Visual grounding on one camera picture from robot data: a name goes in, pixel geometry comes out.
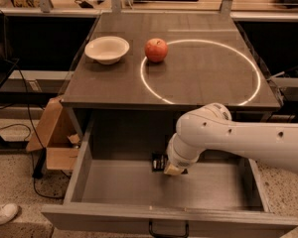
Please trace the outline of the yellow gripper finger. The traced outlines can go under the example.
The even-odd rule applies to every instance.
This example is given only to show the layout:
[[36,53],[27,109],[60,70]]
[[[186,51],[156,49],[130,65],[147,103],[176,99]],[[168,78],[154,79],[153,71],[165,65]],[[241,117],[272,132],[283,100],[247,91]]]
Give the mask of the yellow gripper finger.
[[164,169],[164,174],[168,176],[178,176],[184,172],[184,169],[180,169],[168,163]]

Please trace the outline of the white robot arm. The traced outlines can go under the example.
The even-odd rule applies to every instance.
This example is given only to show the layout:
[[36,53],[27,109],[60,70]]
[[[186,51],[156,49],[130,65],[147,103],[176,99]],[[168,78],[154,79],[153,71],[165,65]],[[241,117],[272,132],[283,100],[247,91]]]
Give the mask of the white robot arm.
[[298,124],[234,122],[225,106],[208,104],[178,119],[164,173],[181,174],[206,150],[229,152],[298,174]]

